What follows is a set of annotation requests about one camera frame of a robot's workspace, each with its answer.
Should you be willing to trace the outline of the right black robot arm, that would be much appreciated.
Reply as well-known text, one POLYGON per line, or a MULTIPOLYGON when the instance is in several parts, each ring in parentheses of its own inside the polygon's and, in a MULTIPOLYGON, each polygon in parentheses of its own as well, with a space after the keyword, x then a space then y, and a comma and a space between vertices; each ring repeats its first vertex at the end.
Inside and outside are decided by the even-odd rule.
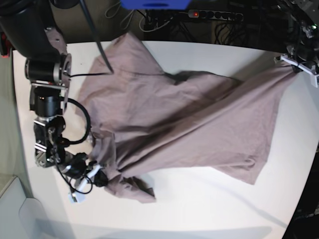
POLYGON ((66 148, 73 144, 63 137, 66 122, 63 117, 68 104, 75 105, 86 119, 84 142, 91 131, 91 119, 79 102, 68 97, 72 57, 54 20, 51 8, 72 8, 80 5, 98 48, 101 42, 83 0, 3 0, 0 3, 0 28, 3 39, 26 58, 25 76, 30 81, 29 108, 36 114, 35 162, 43 168, 55 167, 70 184, 73 196, 82 196, 86 185, 104 187, 107 176, 96 161, 85 153, 71 154, 66 148))

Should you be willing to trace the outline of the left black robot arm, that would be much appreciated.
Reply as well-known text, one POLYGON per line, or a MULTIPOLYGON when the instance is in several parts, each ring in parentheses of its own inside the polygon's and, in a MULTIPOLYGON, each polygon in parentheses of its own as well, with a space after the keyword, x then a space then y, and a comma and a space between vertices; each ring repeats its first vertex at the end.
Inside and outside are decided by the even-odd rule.
POLYGON ((297 40, 287 44, 280 60, 298 73, 304 71, 319 77, 319 2, 317 0, 279 0, 278 8, 297 25, 297 40))

